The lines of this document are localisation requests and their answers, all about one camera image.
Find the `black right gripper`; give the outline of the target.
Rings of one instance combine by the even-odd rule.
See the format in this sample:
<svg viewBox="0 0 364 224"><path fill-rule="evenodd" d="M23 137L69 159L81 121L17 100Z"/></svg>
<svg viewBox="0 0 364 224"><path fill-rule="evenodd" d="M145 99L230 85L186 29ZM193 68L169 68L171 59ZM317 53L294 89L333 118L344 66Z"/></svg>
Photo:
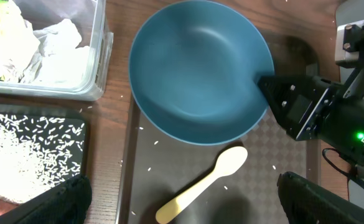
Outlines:
<svg viewBox="0 0 364 224"><path fill-rule="evenodd" d="M295 141L321 139L364 166L364 99L342 97L340 85L310 76L263 76L258 82L271 111Z"/></svg>

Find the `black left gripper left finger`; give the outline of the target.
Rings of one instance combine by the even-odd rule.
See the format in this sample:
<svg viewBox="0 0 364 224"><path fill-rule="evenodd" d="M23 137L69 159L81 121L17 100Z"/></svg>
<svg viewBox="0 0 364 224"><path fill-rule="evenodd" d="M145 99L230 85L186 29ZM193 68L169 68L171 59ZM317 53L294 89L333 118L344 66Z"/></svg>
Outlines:
<svg viewBox="0 0 364 224"><path fill-rule="evenodd" d="M92 201L87 176L78 174L0 216L2 224L83 224Z"/></svg>

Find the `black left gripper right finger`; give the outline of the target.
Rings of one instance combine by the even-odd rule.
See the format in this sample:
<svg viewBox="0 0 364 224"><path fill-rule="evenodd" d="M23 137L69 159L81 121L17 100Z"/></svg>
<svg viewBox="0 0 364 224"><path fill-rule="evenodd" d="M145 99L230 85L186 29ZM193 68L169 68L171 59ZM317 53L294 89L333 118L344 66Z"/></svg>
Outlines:
<svg viewBox="0 0 364 224"><path fill-rule="evenodd" d="M293 172L281 174L277 187L289 224L364 224L364 209Z"/></svg>

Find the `white rice pile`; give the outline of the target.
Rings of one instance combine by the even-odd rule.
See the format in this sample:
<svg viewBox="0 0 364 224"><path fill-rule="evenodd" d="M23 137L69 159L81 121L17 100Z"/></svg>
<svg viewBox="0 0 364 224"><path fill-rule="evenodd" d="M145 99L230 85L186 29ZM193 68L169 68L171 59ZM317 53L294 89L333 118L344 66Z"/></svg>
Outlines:
<svg viewBox="0 0 364 224"><path fill-rule="evenodd" d="M25 203L82 169L87 123L0 113L0 198Z"/></svg>

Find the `dark blue plate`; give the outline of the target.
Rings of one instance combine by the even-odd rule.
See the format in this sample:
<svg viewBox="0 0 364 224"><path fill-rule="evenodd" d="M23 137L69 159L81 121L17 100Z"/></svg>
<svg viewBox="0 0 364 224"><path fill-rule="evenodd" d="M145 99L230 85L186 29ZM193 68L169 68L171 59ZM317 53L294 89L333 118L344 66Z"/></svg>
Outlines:
<svg viewBox="0 0 364 224"><path fill-rule="evenodd" d="M274 75L260 31L213 1L181 1L154 13L129 54L129 82L141 112L168 136L212 146L253 129L268 102L258 87Z"/></svg>

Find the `white paper tissue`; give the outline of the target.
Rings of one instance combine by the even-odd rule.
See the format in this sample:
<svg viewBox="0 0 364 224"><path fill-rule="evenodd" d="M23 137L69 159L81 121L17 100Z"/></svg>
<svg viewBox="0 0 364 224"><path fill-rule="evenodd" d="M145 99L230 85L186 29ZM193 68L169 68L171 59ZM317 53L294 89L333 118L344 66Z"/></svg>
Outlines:
<svg viewBox="0 0 364 224"><path fill-rule="evenodd" d="M70 19L34 30L9 1L0 21L0 82L53 84L80 78L84 69L72 67L85 63L90 50L80 47L81 41Z"/></svg>

